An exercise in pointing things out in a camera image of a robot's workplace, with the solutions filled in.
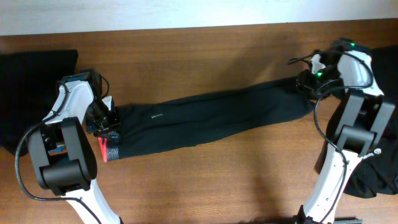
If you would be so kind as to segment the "black leggings red waistband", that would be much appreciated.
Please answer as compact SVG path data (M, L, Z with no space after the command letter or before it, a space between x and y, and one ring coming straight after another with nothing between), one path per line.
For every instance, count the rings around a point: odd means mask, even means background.
M217 141L311 113L294 77L157 104L118 107L120 130L99 139L105 162Z

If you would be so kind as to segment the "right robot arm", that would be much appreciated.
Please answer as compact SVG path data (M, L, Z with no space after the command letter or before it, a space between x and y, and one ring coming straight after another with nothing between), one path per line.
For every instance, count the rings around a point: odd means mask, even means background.
M349 178L363 157L379 143L395 104L385 99L371 69L367 47L340 38L327 50L300 58L308 68L299 73L296 87L315 104L330 95L341 101L330 118L326 156L315 188L294 216L295 223L335 223L337 204Z

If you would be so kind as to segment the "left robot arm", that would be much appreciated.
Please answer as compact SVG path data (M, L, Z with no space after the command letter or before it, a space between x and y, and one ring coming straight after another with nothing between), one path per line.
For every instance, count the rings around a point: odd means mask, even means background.
M112 96L102 92L109 82L93 69L60 80L49 114L27 135L27 148L39 185L53 201L66 201L84 223L121 223L98 186L95 154L88 133L108 143L120 128Z

